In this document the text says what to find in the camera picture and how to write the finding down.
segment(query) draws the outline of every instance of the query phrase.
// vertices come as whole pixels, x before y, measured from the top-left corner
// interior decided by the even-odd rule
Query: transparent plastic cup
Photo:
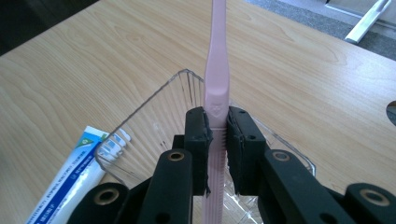
[[[174,135],[184,134],[186,112],[203,105],[203,92],[203,79],[192,71],[173,75],[96,149],[102,169],[130,189],[150,178],[160,155],[172,148]],[[233,101],[230,105],[240,107]],[[306,156],[254,120],[270,148],[292,152],[315,175],[315,165]],[[223,223],[262,223],[257,197],[235,195],[228,169],[224,187]],[[194,196],[193,223],[201,223],[201,199]]]

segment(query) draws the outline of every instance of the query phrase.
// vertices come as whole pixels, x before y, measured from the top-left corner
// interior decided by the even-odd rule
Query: toothpaste tube
[[[90,126],[85,129],[75,149],[52,180],[26,223],[62,224],[67,222],[78,203],[105,174],[95,160],[94,152],[107,135],[108,133]],[[112,154],[121,154],[120,147],[110,149]]]

